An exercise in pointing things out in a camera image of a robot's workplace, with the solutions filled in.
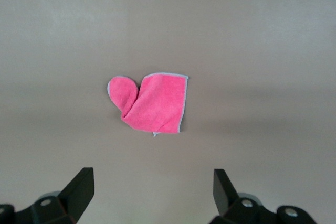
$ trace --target folded towel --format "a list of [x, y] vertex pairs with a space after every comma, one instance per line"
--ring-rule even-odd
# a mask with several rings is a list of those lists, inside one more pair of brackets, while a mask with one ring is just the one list
[[153, 73], [140, 90], [128, 77], [116, 76], [107, 86], [112, 102], [121, 110], [121, 120], [135, 130], [179, 133], [186, 99], [188, 76]]

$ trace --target microfiber cloth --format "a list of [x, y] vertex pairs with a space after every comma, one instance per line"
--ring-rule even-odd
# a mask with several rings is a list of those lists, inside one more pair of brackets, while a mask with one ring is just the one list
[[121, 120], [135, 130], [179, 133], [184, 114], [188, 76], [153, 73], [145, 76], [140, 90], [125, 76], [112, 78], [107, 91], [121, 111]]

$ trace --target screw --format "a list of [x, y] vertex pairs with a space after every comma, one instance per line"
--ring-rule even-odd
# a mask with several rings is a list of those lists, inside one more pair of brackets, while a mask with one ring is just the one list
[[285, 213], [287, 215], [289, 215], [290, 217], [297, 217], [298, 216], [298, 213], [292, 208], [286, 208]]
[[43, 201], [41, 202], [41, 206], [44, 207], [44, 206], [46, 206], [46, 205], [48, 205], [48, 204], [50, 204], [50, 203], [51, 203], [51, 200], [50, 200], [50, 199], [45, 199], [45, 200], [43, 200]]
[[249, 199], [244, 199], [241, 203], [244, 205], [244, 207], [252, 207], [253, 206], [252, 202]]

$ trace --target gray surface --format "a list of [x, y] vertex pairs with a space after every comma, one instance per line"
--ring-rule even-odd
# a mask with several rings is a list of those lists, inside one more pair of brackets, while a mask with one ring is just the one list
[[[80, 223], [208, 223], [214, 168], [333, 223], [336, 0], [0, 0], [0, 202], [93, 166]], [[190, 76], [184, 132], [119, 119], [106, 85]]]

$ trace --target pink towel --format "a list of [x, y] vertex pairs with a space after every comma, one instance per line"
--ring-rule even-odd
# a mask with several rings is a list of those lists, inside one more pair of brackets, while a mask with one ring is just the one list
[[184, 113], [188, 76], [153, 73], [143, 78], [140, 90], [128, 77], [116, 76], [107, 86], [121, 120], [135, 130], [179, 133]]

